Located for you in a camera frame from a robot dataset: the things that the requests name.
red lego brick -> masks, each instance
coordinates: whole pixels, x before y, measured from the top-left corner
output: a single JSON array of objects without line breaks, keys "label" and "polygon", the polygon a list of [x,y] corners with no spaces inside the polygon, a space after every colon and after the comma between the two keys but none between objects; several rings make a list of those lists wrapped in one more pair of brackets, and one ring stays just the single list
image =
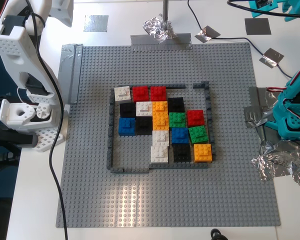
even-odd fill
[{"label": "red lego brick", "polygon": [[134,86],[132,88],[133,102],[149,102],[149,93],[147,86]]},{"label": "red lego brick", "polygon": [[186,112],[188,128],[205,125],[203,110],[189,110]]},{"label": "red lego brick", "polygon": [[167,101],[167,93],[165,86],[152,86],[150,92],[151,102]]}]

black cable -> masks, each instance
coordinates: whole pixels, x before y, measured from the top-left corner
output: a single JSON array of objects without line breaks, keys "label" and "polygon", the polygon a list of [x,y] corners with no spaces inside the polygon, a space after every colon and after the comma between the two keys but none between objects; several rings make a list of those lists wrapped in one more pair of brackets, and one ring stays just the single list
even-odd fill
[{"label": "black cable", "polygon": [[38,41],[38,30],[37,30],[37,21],[36,21],[36,16],[38,17],[38,15],[34,14],[33,8],[31,6],[29,0],[25,0],[25,1],[26,1],[27,5],[29,6],[31,12],[32,12],[31,16],[32,16],[32,21],[33,21],[33,28],[34,28],[34,37],[35,37],[35,45],[36,45],[36,54],[37,54],[37,57],[38,57],[41,65],[42,65],[43,69],[45,70],[46,74],[48,75],[49,79],[51,80],[51,83],[52,83],[52,85],[53,85],[53,87],[55,89],[56,95],[57,95],[59,103],[60,103],[60,120],[59,120],[59,125],[58,125],[57,131],[56,131],[56,135],[55,135],[55,138],[53,140],[53,143],[52,143],[52,146],[51,146],[51,149],[50,149],[50,153],[49,153],[49,167],[50,167],[50,171],[52,173],[53,179],[55,181],[55,185],[56,185],[56,188],[58,190],[58,194],[59,194],[59,198],[60,198],[60,205],[61,205],[61,211],[62,211],[62,217],[63,217],[64,237],[65,237],[65,240],[68,240],[67,218],[66,218],[66,210],[65,210],[64,198],[63,198],[63,195],[62,195],[60,184],[58,182],[58,178],[56,176],[54,167],[52,165],[53,152],[54,152],[54,149],[55,149],[55,146],[56,146],[59,134],[61,132],[62,123],[63,123],[63,119],[64,119],[64,103],[63,103],[63,100],[62,100],[62,97],[61,97],[61,93],[60,93],[60,91],[58,89],[58,86],[57,86],[54,78],[52,77],[51,73],[49,72],[49,70],[48,70],[48,68],[47,68],[44,60],[42,59],[42,57],[40,55],[39,41]]},{"label": "black cable", "polygon": [[[260,55],[264,55],[248,38],[246,37],[214,37],[213,39],[225,39],[225,40],[233,40],[233,39],[245,39],[247,40],[251,46],[260,54]],[[286,74],[281,67],[279,66],[279,64],[276,65],[278,67],[278,69],[280,70],[280,72],[282,72],[285,76],[287,76],[288,78],[291,79],[291,76],[289,76],[288,74]]]},{"label": "black cable", "polygon": [[289,17],[289,18],[297,18],[300,19],[300,14],[290,14],[290,13],[277,13],[277,12],[271,12],[271,11],[262,11],[258,9],[252,9],[246,6],[241,6],[238,4],[235,4],[233,2],[249,2],[251,0],[228,0],[226,3],[232,7],[235,7],[237,9],[242,9],[245,11],[249,11],[256,14],[264,14],[264,15],[270,15],[270,16],[277,16],[277,17]]},{"label": "black cable", "polygon": [[190,7],[189,0],[188,0],[188,7],[190,8],[191,12],[193,13],[193,16],[195,17],[195,20],[196,20],[196,22],[198,23],[199,28],[200,28],[200,31],[201,31],[201,30],[202,30],[202,27],[201,27],[201,25],[200,25],[200,22],[199,22],[199,20],[198,20],[198,18],[197,18],[197,16],[196,16],[195,12],[194,12],[194,11],[192,10],[192,8]]},{"label": "black cable", "polygon": [[[194,15],[194,17],[195,17],[195,19],[196,19],[196,22],[198,23],[198,26],[199,26],[199,28],[200,28],[200,31],[202,30],[202,28],[201,28],[201,25],[200,25],[200,23],[199,23],[199,21],[198,21],[198,18],[197,18],[197,16],[196,16],[196,14],[195,14],[195,12],[192,10],[192,8],[190,7],[190,4],[189,4],[189,0],[188,0],[188,7],[190,8],[190,10],[191,10],[191,12],[193,13],[193,15]],[[259,53],[259,54],[261,54],[262,56],[264,55],[248,38],[246,38],[246,37],[213,37],[213,39],[220,39],[220,40],[235,40],[235,39],[245,39],[245,40],[247,40],[250,44],[251,44],[251,46]],[[278,69],[280,70],[280,72],[282,72],[285,76],[287,76],[288,78],[290,78],[291,79],[291,76],[289,76],[288,74],[286,74],[282,69],[281,69],[281,67],[279,66],[279,64],[277,64],[277,67],[278,67]]]},{"label": "black cable", "polygon": [[40,16],[39,14],[36,14],[36,13],[34,12],[34,9],[32,8],[31,3],[29,2],[29,0],[25,0],[25,1],[26,1],[26,4],[28,5],[28,7],[29,7],[29,9],[30,9],[30,14],[31,14],[31,15],[35,15],[36,17],[38,17],[38,18],[41,20],[41,22],[42,22],[42,24],[43,24],[43,27],[46,27],[46,22],[45,22],[45,20],[42,18],[42,16]]}]

green lego brick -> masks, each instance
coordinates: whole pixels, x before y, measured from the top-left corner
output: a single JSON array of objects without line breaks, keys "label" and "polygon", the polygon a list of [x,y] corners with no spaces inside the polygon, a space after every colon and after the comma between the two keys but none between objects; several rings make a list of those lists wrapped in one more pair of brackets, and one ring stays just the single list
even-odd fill
[{"label": "green lego brick", "polygon": [[205,126],[195,126],[189,128],[191,142],[193,144],[203,143],[209,140]]},{"label": "green lego brick", "polygon": [[186,113],[185,112],[170,112],[169,113],[169,127],[170,128],[185,128],[186,127]]}]

black lego brick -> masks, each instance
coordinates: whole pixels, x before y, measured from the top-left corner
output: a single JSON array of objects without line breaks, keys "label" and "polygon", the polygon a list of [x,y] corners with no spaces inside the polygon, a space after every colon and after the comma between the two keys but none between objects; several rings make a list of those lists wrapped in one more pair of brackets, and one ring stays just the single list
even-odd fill
[{"label": "black lego brick", "polygon": [[120,104],[120,117],[121,118],[135,118],[136,117],[136,103],[127,102]]},{"label": "black lego brick", "polygon": [[168,112],[169,113],[184,113],[185,104],[183,97],[168,98]]},{"label": "black lego brick", "polygon": [[191,162],[191,152],[189,144],[173,144],[173,161],[175,163]]},{"label": "black lego brick", "polygon": [[135,135],[152,135],[152,116],[137,116],[135,118]]}]

red wire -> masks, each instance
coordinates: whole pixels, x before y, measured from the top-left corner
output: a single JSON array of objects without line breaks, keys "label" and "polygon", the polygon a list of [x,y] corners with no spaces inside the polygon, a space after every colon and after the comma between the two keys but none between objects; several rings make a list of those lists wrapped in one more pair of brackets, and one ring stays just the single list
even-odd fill
[{"label": "red wire", "polygon": [[297,80],[297,78],[299,77],[299,75],[300,75],[300,70],[299,70],[298,73],[294,76],[294,78],[291,80],[290,86]]},{"label": "red wire", "polygon": [[7,3],[8,3],[8,0],[5,0],[3,6],[2,6],[2,8],[1,8],[1,11],[0,11],[0,18],[1,18],[1,16],[2,16],[2,14],[4,13],[4,10],[5,10],[6,6],[7,6]]},{"label": "red wire", "polygon": [[282,93],[285,89],[287,89],[287,87],[269,86],[266,88],[266,90],[271,93]]}]

